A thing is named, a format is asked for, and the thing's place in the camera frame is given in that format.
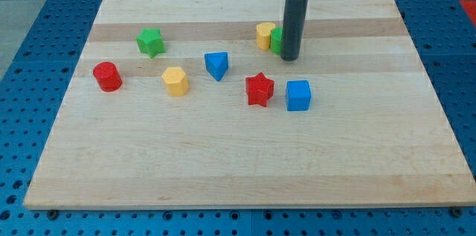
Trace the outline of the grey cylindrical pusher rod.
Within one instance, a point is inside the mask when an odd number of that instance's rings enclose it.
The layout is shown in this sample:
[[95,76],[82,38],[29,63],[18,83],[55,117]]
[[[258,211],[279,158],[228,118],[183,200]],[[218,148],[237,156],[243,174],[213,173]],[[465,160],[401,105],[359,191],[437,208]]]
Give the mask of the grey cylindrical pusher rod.
[[299,57],[308,0],[285,0],[280,57],[295,61]]

